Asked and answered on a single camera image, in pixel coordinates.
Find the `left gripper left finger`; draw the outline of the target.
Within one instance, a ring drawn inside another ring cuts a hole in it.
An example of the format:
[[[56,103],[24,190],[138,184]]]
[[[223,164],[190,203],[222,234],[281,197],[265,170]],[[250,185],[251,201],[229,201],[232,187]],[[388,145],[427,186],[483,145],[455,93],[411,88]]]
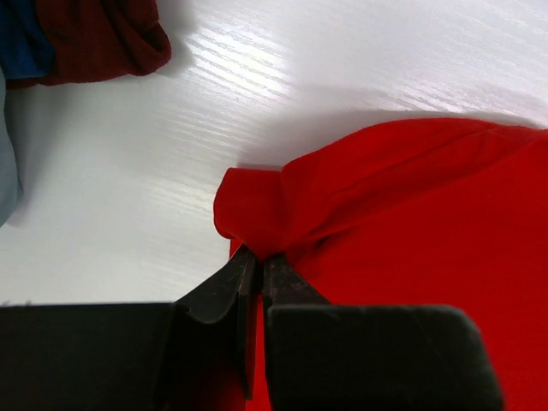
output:
[[[253,279],[241,249],[174,302],[6,306],[4,410],[243,410]]]

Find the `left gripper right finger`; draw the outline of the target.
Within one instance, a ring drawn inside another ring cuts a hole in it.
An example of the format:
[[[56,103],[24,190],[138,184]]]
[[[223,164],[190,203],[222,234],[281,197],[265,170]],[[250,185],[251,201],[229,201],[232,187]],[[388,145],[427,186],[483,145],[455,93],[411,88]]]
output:
[[[501,410],[480,330],[439,305],[330,303],[286,257],[264,265],[265,375],[275,410]]]

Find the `red t shirt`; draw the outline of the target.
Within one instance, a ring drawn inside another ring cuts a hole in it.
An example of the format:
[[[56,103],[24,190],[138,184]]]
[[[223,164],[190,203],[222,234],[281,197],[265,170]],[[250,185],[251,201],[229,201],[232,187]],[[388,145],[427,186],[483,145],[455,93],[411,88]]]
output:
[[[285,253],[330,301],[448,304],[481,329],[508,410],[547,407],[547,133],[381,123],[281,170],[228,170],[214,223]]]

